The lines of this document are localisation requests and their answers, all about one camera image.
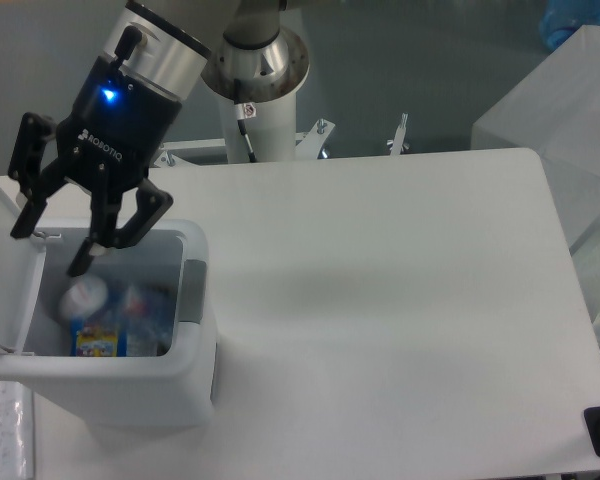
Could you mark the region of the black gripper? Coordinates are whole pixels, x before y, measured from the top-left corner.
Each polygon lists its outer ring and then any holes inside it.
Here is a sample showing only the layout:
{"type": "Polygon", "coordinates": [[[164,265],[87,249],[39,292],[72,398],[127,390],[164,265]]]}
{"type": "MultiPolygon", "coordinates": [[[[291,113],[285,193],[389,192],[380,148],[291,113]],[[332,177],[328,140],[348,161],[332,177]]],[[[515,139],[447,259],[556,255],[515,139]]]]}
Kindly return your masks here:
{"type": "Polygon", "coordinates": [[[67,275],[85,274],[99,248],[137,245],[173,205],[173,197],[148,179],[149,162],[180,113],[181,103],[99,56],[69,116],[58,126],[32,112],[23,115],[8,168],[25,198],[11,236],[29,237],[47,200],[68,183],[91,194],[87,236],[67,275]],[[41,168],[56,138],[58,157],[41,168]],[[122,195],[136,190],[136,212],[117,227],[122,195]]]}

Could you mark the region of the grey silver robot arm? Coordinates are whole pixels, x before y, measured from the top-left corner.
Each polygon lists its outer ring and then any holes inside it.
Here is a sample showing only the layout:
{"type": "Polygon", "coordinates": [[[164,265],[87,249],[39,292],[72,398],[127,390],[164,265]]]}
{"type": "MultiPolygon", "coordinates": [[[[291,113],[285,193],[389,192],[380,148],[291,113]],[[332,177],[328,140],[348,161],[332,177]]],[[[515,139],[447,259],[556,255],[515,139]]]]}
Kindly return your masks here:
{"type": "Polygon", "coordinates": [[[91,198],[89,232],[69,266],[136,245],[171,207],[150,164],[203,81],[222,100],[232,163],[288,161],[295,95],[309,69],[303,41],[280,23],[287,1],[129,1],[61,122],[23,116],[8,174],[25,202],[11,234],[29,237],[67,184],[91,198]]]}

